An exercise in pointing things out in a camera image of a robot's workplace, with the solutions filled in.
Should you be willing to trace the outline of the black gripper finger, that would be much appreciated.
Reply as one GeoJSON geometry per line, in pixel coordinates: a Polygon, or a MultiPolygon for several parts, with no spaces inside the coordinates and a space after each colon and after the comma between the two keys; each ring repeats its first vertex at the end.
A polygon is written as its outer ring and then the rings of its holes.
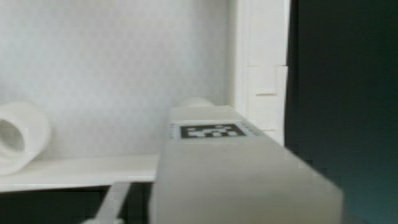
{"type": "Polygon", "coordinates": [[[149,224],[151,182],[115,182],[96,215],[82,224],[149,224]]]}

